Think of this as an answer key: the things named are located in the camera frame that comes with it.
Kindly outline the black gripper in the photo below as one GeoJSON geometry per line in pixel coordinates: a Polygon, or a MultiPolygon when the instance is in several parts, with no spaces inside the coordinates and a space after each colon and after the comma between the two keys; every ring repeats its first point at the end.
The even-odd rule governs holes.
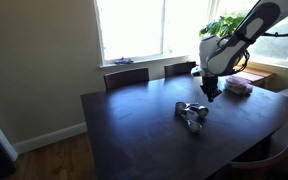
{"type": "Polygon", "coordinates": [[[217,86],[218,77],[203,77],[202,78],[202,91],[207,95],[208,102],[212,103],[214,98],[222,93],[222,91],[217,86]]]}

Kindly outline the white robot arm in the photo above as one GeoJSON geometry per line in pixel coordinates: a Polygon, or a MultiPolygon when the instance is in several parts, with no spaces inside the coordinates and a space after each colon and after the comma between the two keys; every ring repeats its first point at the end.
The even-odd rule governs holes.
{"type": "Polygon", "coordinates": [[[218,77],[237,73],[234,67],[260,36],[288,16],[288,0],[258,0],[228,39],[211,35],[200,41],[200,65],[191,70],[193,76],[202,77],[202,91],[212,102],[221,94],[218,77]]]}

